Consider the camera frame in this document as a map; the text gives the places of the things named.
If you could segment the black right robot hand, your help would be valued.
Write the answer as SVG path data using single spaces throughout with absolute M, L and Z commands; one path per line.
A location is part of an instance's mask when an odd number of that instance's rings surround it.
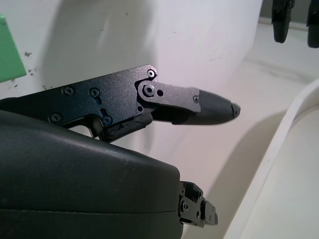
M 217 225 L 178 169 L 113 145 L 153 121 L 215 125 L 240 107 L 144 65 L 0 102 L 3 239 L 179 239 Z

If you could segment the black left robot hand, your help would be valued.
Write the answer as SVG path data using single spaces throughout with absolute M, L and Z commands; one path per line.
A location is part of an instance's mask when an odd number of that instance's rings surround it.
M 291 22 L 292 9 L 295 6 L 294 0 L 273 0 L 272 1 L 272 25 L 274 40 L 284 43 Z M 319 47 L 319 1 L 310 1 L 308 17 L 306 21 L 308 27 L 308 47 Z

